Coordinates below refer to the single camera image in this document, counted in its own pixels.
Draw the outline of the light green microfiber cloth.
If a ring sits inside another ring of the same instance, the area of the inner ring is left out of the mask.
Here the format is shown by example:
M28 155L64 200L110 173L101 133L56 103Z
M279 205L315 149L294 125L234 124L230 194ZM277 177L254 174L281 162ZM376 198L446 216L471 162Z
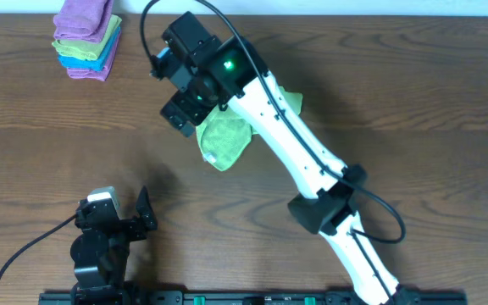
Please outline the light green microfiber cloth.
M257 135L256 130L230 108L214 108L196 127L197 144L205 162L218 171L232 167Z

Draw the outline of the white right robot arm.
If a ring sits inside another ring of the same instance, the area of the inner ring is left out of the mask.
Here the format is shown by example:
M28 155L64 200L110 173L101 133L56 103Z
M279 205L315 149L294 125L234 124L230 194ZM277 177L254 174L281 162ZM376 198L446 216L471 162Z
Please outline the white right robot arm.
M167 47L156 57L158 77L177 92L162 116L190 136L213 110L229 108L264 139L295 181L298 195L289 202L293 217L321 235L350 275L366 304L392 304L399 283L381 262L354 201L366 193L366 174L331 153L290 108L275 76L255 48L235 34L222 42L190 12L162 34Z

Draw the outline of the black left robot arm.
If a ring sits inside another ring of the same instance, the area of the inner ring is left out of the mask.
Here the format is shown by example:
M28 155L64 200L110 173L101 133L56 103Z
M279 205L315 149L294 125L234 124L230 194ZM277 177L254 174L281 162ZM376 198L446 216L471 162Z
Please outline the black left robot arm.
M137 215L121 219L112 186L98 188L79 201L75 226L81 235L70 248L77 284L73 304L139 304L140 293L125 280L130 244L158 228L148 191L142 187L135 205Z

